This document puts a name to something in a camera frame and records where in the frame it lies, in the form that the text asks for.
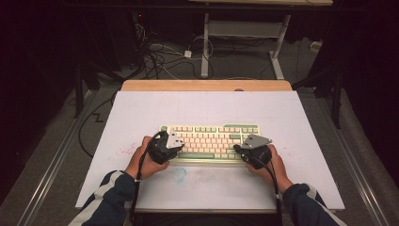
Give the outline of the black metal stand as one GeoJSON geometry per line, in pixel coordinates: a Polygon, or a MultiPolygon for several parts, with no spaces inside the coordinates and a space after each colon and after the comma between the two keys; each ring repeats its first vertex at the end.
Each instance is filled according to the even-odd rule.
{"type": "Polygon", "coordinates": [[[343,86],[342,70],[338,65],[332,64],[318,73],[310,73],[306,78],[292,84],[292,89],[313,87],[317,98],[331,97],[330,117],[337,129],[340,125],[340,108],[343,86]]]}
{"type": "Polygon", "coordinates": [[[77,119],[84,107],[83,83],[86,83],[88,89],[98,90],[100,82],[97,72],[95,71],[96,64],[92,61],[78,63],[74,69],[74,88],[75,88],[75,114],[77,119]]]}

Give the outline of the person's left hand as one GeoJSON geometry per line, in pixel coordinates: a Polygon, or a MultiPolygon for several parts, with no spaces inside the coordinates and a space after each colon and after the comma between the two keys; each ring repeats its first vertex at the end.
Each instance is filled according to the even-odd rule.
{"type": "Polygon", "coordinates": [[[143,137],[142,144],[136,149],[128,166],[124,170],[126,173],[136,179],[139,172],[141,172],[141,180],[145,180],[158,171],[165,170],[169,163],[166,162],[162,165],[153,162],[152,159],[145,154],[146,148],[151,141],[151,137],[143,137]]]}

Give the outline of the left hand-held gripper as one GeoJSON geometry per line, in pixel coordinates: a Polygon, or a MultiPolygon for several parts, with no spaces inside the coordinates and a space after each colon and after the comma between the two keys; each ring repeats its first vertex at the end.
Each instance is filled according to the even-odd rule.
{"type": "Polygon", "coordinates": [[[150,140],[147,153],[155,163],[162,165],[168,160],[175,158],[178,152],[183,149],[184,143],[177,136],[177,133],[170,129],[159,131],[150,140]]]}

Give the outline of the aluminium floor rail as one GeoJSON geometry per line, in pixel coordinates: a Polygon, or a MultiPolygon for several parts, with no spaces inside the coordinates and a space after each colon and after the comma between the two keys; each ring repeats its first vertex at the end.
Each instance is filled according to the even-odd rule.
{"type": "Polygon", "coordinates": [[[35,189],[32,198],[30,199],[28,205],[24,209],[17,226],[31,226],[40,207],[45,200],[58,172],[61,168],[66,155],[70,149],[73,138],[77,135],[78,127],[83,124],[83,118],[91,107],[95,97],[97,95],[97,90],[88,90],[85,94],[83,100],[83,107],[78,116],[74,117],[72,124],[68,128],[65,136],[62,138],[61,143],[56,149],[56,153],[49,164],[49,167],[40,179],[40,182],[35,189]]]}
{"type": "Polygon", "coordinates": [[[354,181],[354,184],[357,187],[358,193],[362,199],[363,204],[367,208],[367,211],[374,223],[375,226],[389,226],[387,218],[383,213],[379,202],[375,197],[375,193],[372,190],[369,183],[366,181],[364,174],[362,173],[358,161],[355,159],[355,156],[352,154],[352,150],[350,149],[346,139],[343,136],[343,133],[340,129],[338,129],[333,122],[331,116],[332,113],[329,110],[327,105],[327,101],[324,99],[318,99],[317,103],[321,107],[324,116],[327,119],[329,126],[334,132],[335,137],[338,139],[341,147],[341,156],[343,157],[343,161],[348,167],[349,174],[354,181]]]}

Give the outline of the wooden table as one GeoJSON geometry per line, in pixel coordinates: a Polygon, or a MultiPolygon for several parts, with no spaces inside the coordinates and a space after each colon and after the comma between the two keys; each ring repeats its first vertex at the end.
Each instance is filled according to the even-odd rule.
{"type": "Polygon", "coordinates": [[[285,80],[128,80],[121,91],[291,91],[285,80]]]}

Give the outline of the white metal desk frame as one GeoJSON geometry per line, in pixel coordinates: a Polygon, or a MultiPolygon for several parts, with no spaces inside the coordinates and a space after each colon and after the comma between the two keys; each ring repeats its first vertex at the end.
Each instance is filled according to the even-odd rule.
{"type": "Polygon", "coordinates": [[[214,50],[209,40],[213,37],[238,37],[238,38],[272,38],[276,39],[276,47],[268,53],[274,74],[278,80],[284,76],[279,64],[279,52],[285,38],[291,16],[285,15],[282,22],[244,22],[212,20],[208,13],[204,16],[203,47],[201,55],[200,77],[209,77],[209,57],[214,50]]]}

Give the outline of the person's right hand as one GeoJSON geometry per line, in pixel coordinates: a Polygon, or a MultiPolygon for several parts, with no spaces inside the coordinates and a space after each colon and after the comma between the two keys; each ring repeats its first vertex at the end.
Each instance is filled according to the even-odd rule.
{"type": "Polygon", "coordinates": [[[246,164],[246,167],[249,172],[259,176],[267,184],[271,186],[277,185],[279,193],[283,194],[293,183],[287,176],[285,165],[275,146],[270,144],[268,148],[272,157],[266,169],[254,169],[250,164],[246,164]]]}

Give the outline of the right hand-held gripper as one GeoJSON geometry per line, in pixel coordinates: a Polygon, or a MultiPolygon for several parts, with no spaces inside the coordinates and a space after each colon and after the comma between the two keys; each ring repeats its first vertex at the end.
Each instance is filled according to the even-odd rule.
{"type": "Polygon", "coordinates": [[[272,154],[268,148],[272,140],[258,135],[249,135],[241,144],[234,144],[234,150],[241,156],[242,160],[254,169],[265,167],[271,160],[272,154]]]}

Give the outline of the green and cream keyboard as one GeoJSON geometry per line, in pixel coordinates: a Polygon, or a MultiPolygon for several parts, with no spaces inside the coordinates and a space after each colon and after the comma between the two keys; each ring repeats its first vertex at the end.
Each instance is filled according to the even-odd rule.
{"type": "Polygon", "coordinates": [[[256,124],[162,125],[161,131],[173,129],[184,143],[172,159],[175,163],[240,164],[241,156],[233,146],[241,145],[249,135],[259,135],[256,124]]]}

